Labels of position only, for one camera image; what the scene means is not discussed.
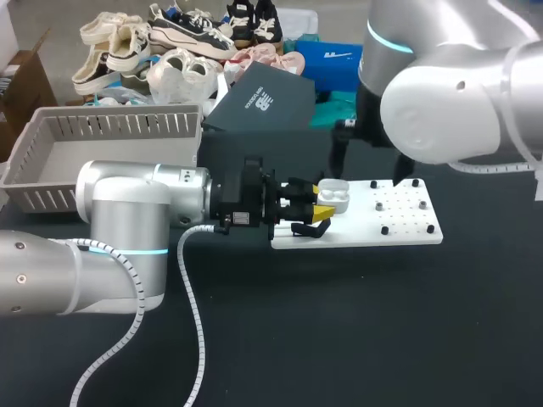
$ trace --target shoe box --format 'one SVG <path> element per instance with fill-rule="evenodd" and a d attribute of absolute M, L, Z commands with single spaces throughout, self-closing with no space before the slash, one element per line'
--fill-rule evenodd
<path fill-rule="evenodd" d="M 254 62 L 204 121 L 224 131 L 298 130 L 315 113 L 315 86 L 290 72 Z"/>
<path fill-rule="evenodd" d="M 304 55 L 302 76 L 315 82 L 319 92 L 356 92 L 362 45 L 297 41 L 296 51 Z"/>
<path fill-rule="evenodd" d="M 9 70 L 16 71 L 8 88 L 0 96 L 0 163 L 8 160 L 17 137 L 34 111 L 46 106 L 57 106 L 37 53 L 46 36 L 47 32 L 32 50 L 18 51 L 8 65 Z"/>

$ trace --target white plate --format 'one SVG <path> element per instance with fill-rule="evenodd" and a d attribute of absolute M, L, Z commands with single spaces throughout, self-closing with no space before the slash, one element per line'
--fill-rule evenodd
<path fill-rule="evenodd" d="M 413 187 L 412 182 L 404 180 L 393 187 L 391 180 L 377 181 L 378 187 L 372 189 L 371 181 L 350 181 L 349 208 L 332 218 L 323 237 L 295 237 L 291 222 L 281 222 L 275 228 L 271 246 L 292 249 L 440 244 L 443 233 L 426 184 L 419 180 L 419 186 Z M 419 208 L 422 201 L 426 209 Z M 383 204 L 383 211 L 376 210 L 378 202 Z M 382 234 L 383 226 L 389 228 L 388 235 Z M 429 226 L 434 226 L 433 233 L 427 232 Z"/>

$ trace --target plastic bag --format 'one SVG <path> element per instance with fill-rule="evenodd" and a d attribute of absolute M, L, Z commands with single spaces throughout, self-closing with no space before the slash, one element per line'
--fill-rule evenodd
<path fill-rule="evenodd" d="M 187 61 L 182 70 L 172 66 L 169 59 L 177 55 L 183 56 Z M 196 64 L 206 64 L 205 76 L 192 71 Z M 195 58 L 184 49 L 172 49 L 165 53 L 160 61 L 153 65 L 148 73 L 149 90 L 156 104 L 168 103 L 202 103 L 217 90 L 217 71 L 211 61 L 205 58 Z"/>

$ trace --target logo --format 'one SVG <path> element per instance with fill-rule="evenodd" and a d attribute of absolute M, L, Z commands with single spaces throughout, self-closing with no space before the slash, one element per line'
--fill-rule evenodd
<path fill-rule="evenodd" d="M 324 58 L 341 58 L 341 57 L 348 57 L 349 55 L 352 55 L 353 53 L 324 53 Z"/>
<path fill-rule="evenodd" d="M 262 110 L 263 112 L 267 111 L 270 105 L 273 103 L 273 99 L 270 95 L 268 95 L 266 92 L 263 92 L 264 88 L 260 86 L 255 94 L 249 99 L 249 101 L 245 104 L 245 108 L 248 109 L 251 107 L 251 105 L 255 102 L 255 107 L 257 109 Z"/>
<path fill-rule="evenodd" d="M 270 105 L 273 103 L 273 99 L 270 95 L 268 95 L 266 92 L 262 93 L 262 96 L 260 96 L 260 99 L 256 101 L 255 106 L 262 110 L 263 112 L 267 111 Z"/>

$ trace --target black shoe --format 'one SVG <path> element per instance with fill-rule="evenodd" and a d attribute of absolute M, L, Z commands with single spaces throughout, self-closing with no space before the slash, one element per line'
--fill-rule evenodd
<path fill-rule="evenodd" d="M 230 26 L 232 27 L 232 39 L 237 49 L 250 47 L 255 38 L 255 7 L 249 0 L 234 0 L 231 6 L 227 6 L 227 12 L 230 16 Z"/>
<path fill-rule="evenodd" d="M 198 19 L 200 25 L 204 28 L 216 28 L 228 38 L 232 38 L 232 28 L 230 28 L 230 25 L 228 23 L 223 23 L 222 21 L 213 20 L 211 13 L 207 13 L 197 8 L 195 10 L 186 10 L 184 9 L 186 8 L 184 2 L 179 0 L 176 0 L 176 8 L 181 14 L 188 14 L 191 17 Z"/>
<path fill-rule="evenodd" d="M 280 55 L 283 54 L 283 31 L 272 0 L 259 0 L 255 9 L 255 39 L 259 44 L 273 44 Z"/>
<path fill-rule="evenodd" d="M 230 59 L 237 52 L 232 40 L 217 29 L 203 27 L 198 16 L 177 13 L 168 17 L 157 4 L 149 7 L 151 45 L 179 47 L 211 59 Z"/>

